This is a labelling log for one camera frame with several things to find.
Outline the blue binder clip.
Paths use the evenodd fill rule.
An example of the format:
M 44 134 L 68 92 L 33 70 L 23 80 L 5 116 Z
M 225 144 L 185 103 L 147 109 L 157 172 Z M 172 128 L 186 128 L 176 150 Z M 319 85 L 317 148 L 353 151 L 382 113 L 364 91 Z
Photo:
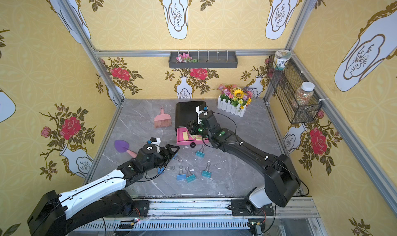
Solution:
M 158 174 L 161 174 L 164 171 L 168 171 L 168 170 L 175 170 L 175 166 L 167 166 L 167 167 L 158 168 Z
M 177 181 L 185 180 L 187 178 L 186 174 L 183 171 L 183 166 L 179 167 L 179 173 L 176 176 Z
M 182 162 L 183 162 L 183 160 L 179 157 L 178 154 L 176 154 L 173 158 L 174 158 L 175 160 L 177 160 L 179 163 L 182 163 Z

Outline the pink top drawer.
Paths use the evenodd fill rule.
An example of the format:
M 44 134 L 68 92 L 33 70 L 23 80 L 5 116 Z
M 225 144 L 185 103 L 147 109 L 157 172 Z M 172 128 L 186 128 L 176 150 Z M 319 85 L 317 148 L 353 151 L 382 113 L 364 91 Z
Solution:
M 209 141 L 207 139 L 202 140 L 202 136 L 190 134 L 185 127 L 179 127 L 176 130 L 176 143 L 178 146 L 189 146 L 192 143 L 196 145 L 209 144 Z

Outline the yellow binder clip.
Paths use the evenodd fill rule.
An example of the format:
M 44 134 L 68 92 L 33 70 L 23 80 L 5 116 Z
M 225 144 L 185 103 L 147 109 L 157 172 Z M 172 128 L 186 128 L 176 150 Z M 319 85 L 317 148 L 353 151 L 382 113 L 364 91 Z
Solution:
M 202 136 L 200 136 L 200 135 L 191 135 L 191 137 L 192 137 L 194 140 L 201 140 L 201 139 L 202 139 Z
M 188 135 L 188 132 L 187 132 L 187 131 L 183 131 L 182 136 L 183 136 L 183 140 L 184 140 L 184 141 L 188 141 L 188 140 L 189 140 L 189 135 Z

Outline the black drawer cabinet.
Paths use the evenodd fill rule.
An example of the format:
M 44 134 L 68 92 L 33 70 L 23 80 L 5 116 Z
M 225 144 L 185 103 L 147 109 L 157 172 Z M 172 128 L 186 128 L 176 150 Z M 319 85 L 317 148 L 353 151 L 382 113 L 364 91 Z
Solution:
M 175 106 L 175 131 L 197 120 L 196 107 L 201 105 L 206 105 L 206 102 L 203 100 L 178 102 Z

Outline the teal binder clip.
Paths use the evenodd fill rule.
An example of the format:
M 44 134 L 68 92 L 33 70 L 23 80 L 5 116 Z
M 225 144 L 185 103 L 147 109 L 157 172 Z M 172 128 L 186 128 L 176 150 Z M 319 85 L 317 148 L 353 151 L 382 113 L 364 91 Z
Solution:
M 205 178 L 211 178 L 212 177 L 212 173 L 210 172 L 210 166 L 211 163 L 207 163 L 206 164 L 206 168 L 202 171 L 201 175 Z
M 205 150 L 205 147 L 204 147 L 204 145 L 202 145 L 202 147 L 198 151 L 195 152 L 195 155 L 197 157 L 204 158 L 205 157 L 204 150 Z
M 187 172 L 186 181 L 188 183 L 193 182 L 194 180 L 196 180 L 196 175 L 193 174 L 188 167 L 186 167 L 185 170 Z

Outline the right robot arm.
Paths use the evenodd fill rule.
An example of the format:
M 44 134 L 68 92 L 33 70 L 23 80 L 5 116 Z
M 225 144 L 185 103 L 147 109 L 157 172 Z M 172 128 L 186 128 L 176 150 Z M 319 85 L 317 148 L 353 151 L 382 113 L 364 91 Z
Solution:
M 232 154 L 242 159 L 264 178 L 264 185 L 248 195 L 248 204 L 260 209 L 268 204 L 286 207 L 293 197 L 298 197 L 296 192 L 304 185 L 307 192 L 309 187 L 299 177 L 291 159 L 281 154 L 279 156 L 262 151 L 236 134 L 236 130 L 222 127 L 216 113 L 208 110 L 207 106 L 197 106 L 196 111 L 186 112 L 188 132 L 207 139 L 213 148 Z

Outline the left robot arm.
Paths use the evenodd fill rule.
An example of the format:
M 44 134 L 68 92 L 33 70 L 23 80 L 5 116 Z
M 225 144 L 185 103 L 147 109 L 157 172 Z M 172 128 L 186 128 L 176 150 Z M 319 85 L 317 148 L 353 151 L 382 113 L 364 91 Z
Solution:
M 115 203 L 106 196 L 121 193 L 129 185 L 142 180 L 153 169 L 166 167 L 179 146 L 160 147 L 147 143 L 135 158 L 91 183 L 57 194 L 45 193 L 29 216 L 27 224 L 32 236 L 65 236 L 98 218 L 112 215 Z

